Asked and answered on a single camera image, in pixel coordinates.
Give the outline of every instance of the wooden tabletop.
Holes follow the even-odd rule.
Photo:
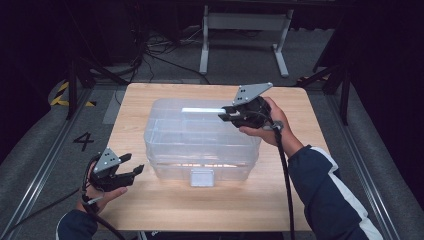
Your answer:
[[[109,147],[132,153],[118,173],[145,164],[134,185],[101,213],[116,229],[146,231],[288,231],[289,212],[278,149],[261,142],[259,159],[246,181],[217,181],[212,188],[193,188],[188,181],[161,180],[146,158],[144,129],[152,103],[160,98],[232,100],[238,86],[130,84]],[[271,97],[286,113],[294,134],[305,145],[327,150],[306,92],[273,87]],[[295,229],[310,230],[303,204],[292,186]]]

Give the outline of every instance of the black cable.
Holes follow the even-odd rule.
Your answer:
[[[121,70],[121,71],[118,71],[118,72],[113,72],[113,74],[115,74],[117,76],[123,76],[125,74],[128,74],[128,73],[133,72],[135,69],[137,69],[138,67],[140,67],[140,65],[141,65],[141,63],[139,63],[137,65],[130,66],[129,68],[124,69],[124,70]],[[93,73],[93,72],[90,72],[90,73],[95,78],[100,78],[100,79],[101,78],[107,78],[107,76],[105,76],[105,75],[103,75],[101,73]]]
[[[284,155],[283,144],[281,142],[281,137],[282,137],[281,132],[278,128],[273,128],[273,130],[275,133],[275,140],[277,141],[278,152],[280,153],[281,164],[283,165],[283,171],[284,171],[284,179],[286,182],[287,203],[289,206],[289,217],[290,217],[290,238],[292,240],[295,240],[296,238],[294,234],[293,200],[292,200],[291,188],[290,188],[289,170],[288,170],[288,166],[286,162],[286,157]]]
[[[174,65],[174,66],[176,66],[176,67],[182,68],[182,69],[184,69],[184,70],[187,70],[187,71],[190,71],[190,72],[194,72],[194,73],[196,73],[197,75],[201,76],[201,77],[202,77],[202,78],[203,78],[203,79],[207,82],[207,84],[208,84],[208,85],[211,85],[211,83],[209,82],[209,80],[208,80],[208,79],[207,79],[207,78],[206,78],[203,74],[199,73],[198,71],[195,71],[195,70],[193,70],[193,69],[186,68],[186,67],[180,66],[180,65],[178,65],[178,64],[175,64],[175,63],[169,62],[169,61],[167,61],[167,60],[165,60],[165,59],[162,59],[162,58],[156,57],[156,56],[154,56],[154,55],[152,55],[152,54],[150,54],[150,53],[147,53],[147,52],[146,52],[146,54],[147,54],[147,55],[149,55],[150,57],[155,58],[155,59],[158,59],[158,60],[160,60],[160,61],[162,61],[162,62],[166,62],[166,63],[168,63],[168,64],[171,64],[171,65]]]
[[[118,92],[118,87],[119,86],[116,87],[115,93],[113,95],[115,97],[115,101],[119,104],[119,106],[121,106],[121,102],[118,100],[118,97],[116,96],[116,93]]]
[[[275,123],[272,120],[272,118],[266,116],[263,113],[255,112],[255,111],[246,111],[246,113],[256,114],[267,119],[268,122],[271,124],[272,130],[274,131],[275,141],[277,142],[277,148],[280,154],[281,164],[283,165],[284,180],[286,182],[287,203],[289,207],[289,218],[290,218],[290,238],[291,240],[295,240],[296,238],[294,234],[293,199],[292,199],[291,188],[290,188],[289,170],[288,170],[288,166],[286,162],[286,156],[284,155],[284,148],[283,148],[283,143],[281,141],[282,136],[281,136],[280,129],[278,127],[275,127]]]
[[[149,66],[149,71],[150,71],[150,74],[152,75],[151,77],[150,77],[150,79],[149,79],[149,83],[151,83],[152,82],[152,80],[153,80],[153,78],[155,77],[155,74],[153,73],[153,71],[152,71],[152,66],[150,65],[150,63],[149,62],[147,62],[146,61],[146,59],[144,58],[144,56],[143,56],[143,61]]]
[[[135,59],[134,61],[137,63],[138,66],[141,65],[142,60],[139,57],[137,57],[137,59]],[[134,80],[135,75],[137,75],[137,74],[138,74],[138,67],[136,67],[136,68],[133,69],[133,72],[132,72],[131,78],[130,78],[130,83],[132,83],[132,81]]]
[[[232,30],[231,31],[231,33],[234,33],[236,35],[240,35],[240,36],[243,36],[243,37],[247,37],[247,38],[250,38],[250,39],[253,39],[253,38],[259,36],[259,34],[261,32],[262,31],[258,31],[258,30],[251,30],[251,31],[247,31],[247,30]]]
[[[38,211],[36,211],[36,212],[32,213],[32,214],[31,214],[31,215],[29,215],[28,217],[26,217],[26,218],[22,219],[22,220],[21,220],[21,221],[19,221],[17,224],[15,224],[13,227],[9,228],[9,229],[7,230],[7,232],[4,234],[4,236],[3,236],[3,238],[2,238],[1,240],[6,239],[7,235],[9,235],[9,234],[10,234],[13,230],[15,230],[18,226],[20,226],[20,225],[24,224],[25,222],[27,222],[27,221],[28,221],[28,220],[30,220],[31,218],[33,218],[33,217],[35,217],[35,216],[39,215],[40,213],[44,212],[45,210],[47,210],[47,209],[49,209],[49,208],[51,208],[51,207],[53,207],[53,206],[55,206],[55,205],[57,205],[57,204],[59,204],[59,203],[61,203],[61,202],[65,201],[67,198],[71,197],[72,195],[74,195],[74,194],[75,194],[75,193],[77,193],[78,191],[79,191],[79,188],[75,189],[74,191],[72,191],[71,193],[67,194],[66,196],[63,196],[62,198],[60,198],[60,199],[58,199],[58,200],[54,201],[53,203],[51,203],[51,204],[49,204],[49,205],[47,205],[47,206],[43,207],[42,209],[40,209],[40,210],[38,210]]]
[[[103,226],[105,226],[107,229],[109,229],[109,231],[111,231],[113,234],[115,234],[115,236],[121,240],[125,240],[124,236],[122,236],[122,234],[120,232],[118,232],[118,230],[116,230],[112,225],[110,225],[110,223],[108,223],[106,220],[104,220],[103,218],[99,217],[99,215],[97,215],[97,213],[91,208],[91,205],[95,205],[96,203],[93,204],[89,204],[88,201],[86,201],[86,199],[89,199],[89,197],[86,195],[87,193],[87,180],[88,180],[88,173],[90,171],[91,165],[97,161],[99,161],[100,159],[100,154],[94,156],[93,158],[90,159],[90,162],[88,163],[85,173],[84,173],[84,178],[82,180],[82,184],[81,184],[81,192],[82,192],[82,201],[84,201],[82,204],[84,206],[84,209],[87,211],[87,213],[93,217],[98,223],[102,224]]]
[[[96,62],[97,62],[97,64],[99,64],[99,65],[101,66],[101,64],[100,64],[99,60],[96,58],[96,56],[94,55],[93,51],[91,50],[90,44],[88,44],[87,39],[85,38],[84,34],[82,34],[81,29],[80,29],[80,27],[79,27],[79,25],[78,25],[78,23],[77,23],[76,19],[74,18],[74,15],[72,14],[71,9],[69,8],[68,4],[66,3],[66,0],[62,0],[62,2],[63,2],[64,6],[65,6],[65,8],[66,8],[66,11],[67,11],[68,15],[69,15],[69,16],[71,17],[71,19],[72,19],[72,23],[74,24],[74,26],[75,26],[75,27],[76,27],[76,29],[78,30],[78,32],[79,32],[79,34],[80,34],[80,36],[81,36],[81,39],[84,41],[84,43],[85,43],[85,45],[86,45],[86,47],[87,47],[88,51],[90,52],[91,57],[93,58],[93,60],[94,60],[94,61],[96,61]]]
[[[179,44],[178,46],[175,46],[172,42],[170,41],[163,41],[163,42],[158,42],[158,43],[153,43],[153,44],[149,44],[149,47],[158,47],[160,45],[164,46],[164,49],[159,51],[159,50],[150,50],[151,53],[155,53],[155,55],[161,55],[161,54],[169,54],[177,49],[186,47],[188,45],[193,44],[194,42],[196,42],[196,40],[180,40],[181,44]]]

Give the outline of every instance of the white stripe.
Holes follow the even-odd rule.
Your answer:
[[[182,108],[183,113],[226,113],[223,108]]]
[[[63,215],[63,216],[60,218],[59,222],[57,223],[57,226],[56,226],[56,240],[59,240],[59,234],[57,233],[57,229],[59,228],[59,224],[60,224],[60,222],[62,221],[62,219],[63,219],[65,216],[66,216],[66,214],[65,214],[65,215]]]
[[[330,171],[328,172],[328,175],[330,176],[331,180],[333,180],[334,184],[339,189],[344,199],[350,204],[350,206],[353,209],[355,209],[359,217],[362,219],[362,221],[359,223],[359,227],[364,231],[368,239],[373,239],[373,240],[383,239],[380,232],[377,230],[377,228],[372,224],[371,220],[368,218],[368,212],[364,208],[364,206],[359,202],[359,200],[355,197],[355,195],[353,195],[353,193],[346,187],[346,185],[336,175],[334,175],[334,171],[336,171],[339,168],[339,166],[334,161],[334,159],[321,148],[312,147],[311,149],[317,152],[320,152],[333,165]]]

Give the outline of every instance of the plastic storage bin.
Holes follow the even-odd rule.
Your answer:
[[[182,112],[229,105],[231,101],[223,100],[156,100],[144,132],[147,158],[156,175],[189,180],[192,186],[247,179],[258,160],[261,138],[240,133],[218,113]]]

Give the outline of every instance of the person's hand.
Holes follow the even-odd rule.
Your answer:
[[[300,148],[303,147],[303,144],[294,136],[292,130],[290,129],[287,116],[283,112],[283,110],[281,110],[281,108],[278,107],[277,104],[271,98],[264,97],[264,100],[271,107],[272,120],[281,121],[283,123],[283,129],[281,130],[281,141],[283,143],[283,148],[287,156],[291,157],[294,153],[296,153]],[[249,136],[261,137],[265,142],[277,146],[274,131],[264,130],[262,128],[249,128],[246,126],[240,127],[239,131]]]
[[[91,173],[91,170],[94,167],[94,165],[95,165],[94,163],[91,165],[90,170],[89,170],[90,173]],[[86,195],[90,198],[93,198],[93,199],[103,196],[102,199],[100,199],[99,201],[96,202],[97,206],[99,207],[99,211],[97,213],[100,213],[101,211],[103,211],[103,209],[106,207],[106,205],[110,201],[114,200],[117,197],[122,196],[127,191],[128,191],[127,187],[120,187],[120,188],[117,188],[113,191],[103,193],[102,191],[99,191],[99,190],[95,189],[93,186],[90,185],[90,186],[87,187]],[[82,203],[81,203],[81,200],[78,200],[76,209],[83,211],[83,212],[86,212]]]

